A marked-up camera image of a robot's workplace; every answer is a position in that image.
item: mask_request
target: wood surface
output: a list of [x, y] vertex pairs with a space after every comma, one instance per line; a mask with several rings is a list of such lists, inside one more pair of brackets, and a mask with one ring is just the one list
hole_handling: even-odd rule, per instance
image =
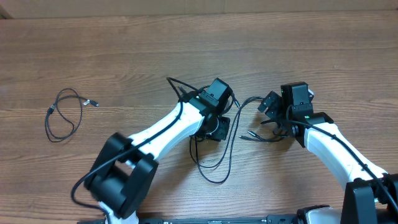
[[0, 0], [15, 19], [395, 10], [398, 0]]
[[[165, 116], [177, 97], [165, 77], [193, 86], [220, 77], [241, 102], [289, 82], [315, 92], [345, 137], [390, 173], [398, 167], [398, 11], [300, 12], [212, 16], [97, 17], [0, 21], [0, 223], [75, 223], [101, 218], [74, 205], [73, 184], [90, 169], [107, 138], [130, 135]], [[62, 88], [97, 100], [79, 130], [60, 144], [47, 140], [44, 118]], [[78, 118], [78, 105], [60, 105]], [[273, 128], [257, 103], [243, 110], [238, 135]], [[236, 112], [233, 108], [227, 116]], [[56, 133], [69, 126], [55, 113]], [[213, 164], [226, 142], [200, 143]], [[225, 161], [205, 171], [220, 180]], [[222, 185], [206, 182], [188, 139], [160, 163], [142, 216], [262, 217], [329, 204], [344, 193], [329, 170], [292, 139], [234, 144]], [[78, 198], [94, 203], [85, 189]]]

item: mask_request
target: black cable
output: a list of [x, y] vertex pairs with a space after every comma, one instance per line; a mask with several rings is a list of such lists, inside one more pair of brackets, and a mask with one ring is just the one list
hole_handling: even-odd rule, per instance
[[[205, 180], [209, 181], [210, 183], [213, 183], [213, 184], [222, 184], [222, 183], [224, 183], [224, 182], [228, 179], [228, 177], [229, 177], [229, 175], [230, 175], [230, 173], [231, 173], [232, 151], [233, 151], [233, 145], [234, 145], [234, 141], [235, 141], [235, 137], [236, 137], [236, 132], [238, 131], [239, 119], [240, 119], [241, 111], [242, 111], [242, 109], [243, 109], [247, 104], [249, 104], [249, 103], [251, 103], [251, 102], [253, 102], [253, 101], [255, 101], [255, 100], [263, 100], [263, 97], [260, 97], [260, 96], [252, 96], [252, 97], [249, 97], [248, 99], [246, 99], [246, 100], [244, 101], [244, 103], [243, 103], [241, 106], [238, 107], [239, 109], [238, 109], [238, 112], [236, 113], [236, 115], [235, 115], [235, 117], [234, 117], [233, 122], [232, 122], [231, 131], [229, 132], [228, 141], [227, 141], [227, 143], [226, 143], [226, 147], [225, 147], [225, 150], [224, 150], [224, 154], [223, 154], [223, 156], [221, 157], [221, 159], [220, 159], [215, 165], [213, 165], [213, 166], [203, 166], [203, 165], [201, 165], [201, 164], [199, 163], [199, 158], [198, 158], [198, 144], [197, 144], [198, 141], [197, 141], [196, 138], [195, 138], [195, 149], [196, 149], [196, 151], [195, 151], [196, 160], [195, 160], [195, 159], [193, 158], [193, 156], [192, 156], [192, 147], [191, 147], [191, 140], [192, 140], [192, 139], [190, 140], [190, 155], [191, 155], [191, 159], [192, 159], [192, 161], [198, 166], [198, 170], [199, 170], [199, 173], [201, 174], [201, 176], [202, 176]], [[226, 152], [227, 152], [227, 150], [228, 150], [229, 141], [230, 141], [231, 136], [232, 136], [232, 130], [233, 130], [233, 128], [234, 128], [235, 121], [236, 121], [235, 132], [234, 132], [234, 134], [233, 134], [233, 138], [232, 138], [232, 141], [231, 141], [231, 149], [230, 149], [230, 151], [229, 151], [228, 173], [227, 173], [227, 175], [225, 176], [225, 178], [224, 178], [223, 180], [221, 180], [221, 181], [210, 180], [210, 179], [209, 179], [208, 177], [206, 177], [206, 175], [202, 172], [201, 167], [202, 167], [202, 168], [215, 168], [215, 167], [219, 166], [219, 165], [222, 163], [222, 161], [223, 161], [224, 158], [225, 158]]]
[[[106, 166], [106, 165], [108, 165], [108, 164], [110, 164], [110, 163], [112, 163], [112, 162], [115, 162], [115, 161], [118, 160], [119, 158], [122, 158], [122, 157], [124, 157], [124, 156], [130, 154], [130, 153], [133, 152], [134, 150], [139, 149], [140, 147], [142, 147], [143, 145], [147, 144], [148, 142], [151, 142], [153, 139], [157, 138], [158, 136], [160, 136], [161, 134], [163, 134], [166, 130], [168, 130], [169, 128], [171, 128], [171, 127], [180, 119], [181, 114], [182, 114], [182, 110], [183, 110], [183, 101], [182, 101], [182, 99], [181, 99], [180, 93], [178, 92], [178, 90], [176, 89], [176, 87], [174, 86], [174, 84], [172, 83], [172, 81], [175, 81], [175, 80], [176, 80], [176, 79], [174, 79], [174, 78], [169, 78], [169, 77], [167, 77], [167, 81], [169, 82], [169, 84], [170, 84], [171, 87], [173, 88], [175, 94], [177, 94], [178, 99], [179, 99], [179, 102], [180, 102], [180, 111], [178, 112], [178, 115], [175, 117], [175, 119], [174, 119], [170, 124], [168, 124], [165, 128], [163, 128], [162, 130], [160, 130], [158, 133], [154, 134], [154, 135], [151, 136], [150, 138], [147, 138], [145, 141], [141, 142], [140, 144], [138, 144], [138, 145], [136, 145], [136, 146], [134, 146], [134, 147], [132, 147], [132, 148], [126, 150], [125, 152], [123, 152], [123, 153], [121, 153], [121, 154], [119, 154], [119, 155], [113, 157], [112, 159], [110, 159], [110, 160], [104, 162], [103, 164], [101, 164], [100, 166], [98, 166], [97, 168], [95, 168], [94, 170], [90, 171], [89, 173], [87, 173], [86, 175], [84, 175], [82, 178], [80, 178], [80, 180], [79, 180], [78, 182], [76, 182], [75, 185], [72, 187], [72, 190], [71, 190], [71, 192], [70, 192], [70, 197], [71, 197], [72, 201], [73, 201], [75, 204], [81, 205], [81, 206], [87, 207], [87, 208], [94, 208], [94, 209], [101, 210], [103, 213], [105, 213], [106, 218], [107, 218], [107, 220], [108, 220], [108, 224], [111, 224], [111, 219], [110, 219], [109, 213], [108, 213], [105, 209], [103, 209], [103, 208], [101, 208], [101, 207], [99, 207], [99, 206], [96, 206], [96, 205], [90, 205], [90, 204], [87, 204], [87, 203], [83, 203], [83, 202], [78, 201], [78, 200], [75, 198], [76, 190], [77, 190], [77, 188], [78, 188], [87, 178], [89, 178], [89, 177], [91, 177], [92, 175], [94, 175], [95, 173], [97, 173], [97, 172], [98, 172], [100, 169], [102, 169], [104, 166]], [[181, 83], [181, 84], [183, 84], [183, 85], [188, 86], [188, 84], [183, 83], [183, 82], [181, 82], [181, 81], [177, 81], [177, 82], [178, 82], [178, 83]]]
[[362, 162], [362, 160], [355, 154], [355, 152], [343, 140], [338, 138], [335, 134], [329, 133], [328, 131], [325, 131], [322, 128], [318, 128], [311, 124], [306, 124], [306, 123], [303, 123], [300, 121], [292, 121], [292, 120], [285, 120], [285, 121], [292, 123], [292, 124], [299, 124], [299, 125], [306, 126], [308, 128], [313, 128], [323, 134], [326, 134], [327, 136], [331, 137], [332, 139], [336, 140], [337, 142], [339, 142], [351, 154], [351, 156], [356, 160], [356, 162], [358, 162], [358, 164], [362, 167], [362, 169], [364, 169], [376, 181], [376, 183], [378, 184], [380, 189], [387, 196], [389, 205], [392, 206], [394, 213], [398, 217], [398, 206], [397, 206], [396, 202], [394, 201], [394, 199], [392, 198], [391, 194], [386, 190], [386, 188], [383, 186], [383, 183], [379, 180], [379, 178], [369, 169], [368, 165], [365, 164], [364, 162]]
[[[67, 96], [61, 97], [61, 95], [62, 95], [65, 91], [67, 91], [67, 90], [72, 91], [72, 92], [74, 93], [74, 95], [67, 95]], [[59, 102], [61, 102], [62, 100], [65, 100], [65, 99], [69, 99], [69, 98], [76, 98], [76, 99], [78, 99], [78, 101], [79, 101], [79, 106], [80, 106], [80, 117], [79, 117], [79, 122], [78, 122], [78, 124], [76, 125], [76, 127], [75, 127], [75, 124], [73, 124], [73, 122], [71, 122], [68, 118], [66, 118], [66, 117], [61, 113], [61, 111], [59, 110], [59, 107], [58, 107], [58, 103], [59, 103]], [[95, 106], [95, 107], [98, 107], [98, 106], [99, 106], [99, 104], [98, 104], [96, 101], [94, 101], [94, 100], [88, 100], [87, 98], [84, 98], [84, 97], [82, 97], [82, 96], [79, 96], [79, 94], [78, 94], [74, 89], [72, 89], [72, 88], [64, 88], [63, 90], [61, 90], [61, 91], [57, 94], [57, 97], [55, 98], [55, 103], [54, 103], [53, 105], [51, 105], [51, 107], [47, 110], [47, 114], [45, 115], [45, 119], [44, 119], [45, 134], [47, 135], [47, 138], [49, 139], [50, 142], [62, 142], [62, 141], [64, 141], [64, 140], [66, 140], [67, 138], [69, 138], [72, 134], [74, 134], [74, 133], [77, 131], [77, 129], [78, 129], [79, 126], [80, 126], [81, 119], [82, 119], [82, 117], [83, 117], [83, 103], [82, 103], [82, 100], [83, 100], [83, 101], [86, 101], [86, 102], [89, 102], [91, 105], [93, 105], [93, 106]], [[71, 126], [72, 126], [72, 130], [71, 130], [70, 133], [67, 134], [66, 136], [56, 136], [56, 135], [54, 135], [54, 133], [51, 131], [50, 123], [49, 123], [49, 118], [50, 118], [50, 115], [54, 112], [55, 109], [57, 110], [57, 112], [59, 113], [59, 115], [60, 115], [66, 122], [70, 123]]]

